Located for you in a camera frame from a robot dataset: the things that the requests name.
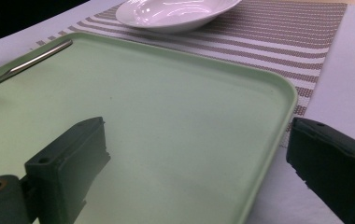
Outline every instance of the silver rod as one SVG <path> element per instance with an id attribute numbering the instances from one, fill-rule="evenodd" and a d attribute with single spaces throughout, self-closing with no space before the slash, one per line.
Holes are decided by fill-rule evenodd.
<path id="1" fill-rule="evenodd" d="M 9 79 L 10 77 L 14 77 L 16 76 L 17 74 L 19 74 L 19 72 L 49 58 L 50 56 L 58 53 L 59 51 L 63 50 L 63 49 L 66 49 L 67 47 L 69 47 L 70 45 L 73 44 L 73 40 L 71 39 L 67 39 L 65 41 L 63 41 L 62 43 L 56 45 L 55 47 L 47 50 L 46 52 L 38 55 L 37 57 L 35 57 L 34 59 L 26 62 L 26 63 L 23 63 L 23 64 L 20 64 L 14 68 L 11 68 L 9 69 L 8 71 L 6 71 L 3 75 L 0 76 L 0 83 L 2 83 L 3 81 Z"/>

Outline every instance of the plastic tray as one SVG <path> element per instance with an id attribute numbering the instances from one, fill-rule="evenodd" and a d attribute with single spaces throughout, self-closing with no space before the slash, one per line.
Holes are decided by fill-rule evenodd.
<path id="1" fill-rule="evenodd" d="M 111 161 L 77 223 L 234 223 L 250 211 L 297 101 L 262 70 L 96 35 L 0 84 L 0 175 L 71 127 L 106 122 Z"/>

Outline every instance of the bowl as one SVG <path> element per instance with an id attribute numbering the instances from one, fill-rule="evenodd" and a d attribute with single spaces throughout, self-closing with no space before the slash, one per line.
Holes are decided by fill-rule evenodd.
<path id="1" fill-rule="evenodd" d="M 129 0 L 116 12 L 125 25 L 157 33 L 194 30 L 214 20 L 241 0 Z"/>

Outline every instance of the white table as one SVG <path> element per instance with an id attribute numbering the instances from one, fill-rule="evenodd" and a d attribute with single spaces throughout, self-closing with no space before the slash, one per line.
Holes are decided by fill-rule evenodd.
<path id="1" fill-rule="evenodd" d="M 0 66 L 37 47 L 36 41 L 113 7 L 121 0 L 91 0 L 79 7 L 0 39 Z M 355 138 L 355 5 L 347 12 L 323 65 L 305 113 Z M 296 175 L 280 148 L 248 218 L 248 224 L 342 223 Z"/>

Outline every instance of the placemat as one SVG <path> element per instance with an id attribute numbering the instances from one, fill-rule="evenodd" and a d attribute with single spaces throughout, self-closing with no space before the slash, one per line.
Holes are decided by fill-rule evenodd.
<path id="1" fill-rule="evenodd" d="M 162 35 L 119 23 L 115 16 L 119 6 L 79 21 L 37 44 L 44 45 L 73 32 L 86 32 L 276 72 L 298 91 L 295 117 L 305 113 L 347 8 L 346 4 L 336 3 L 244 0 L 196 31 Z M 288 135 L 281 145 L 287 144 Z"/>

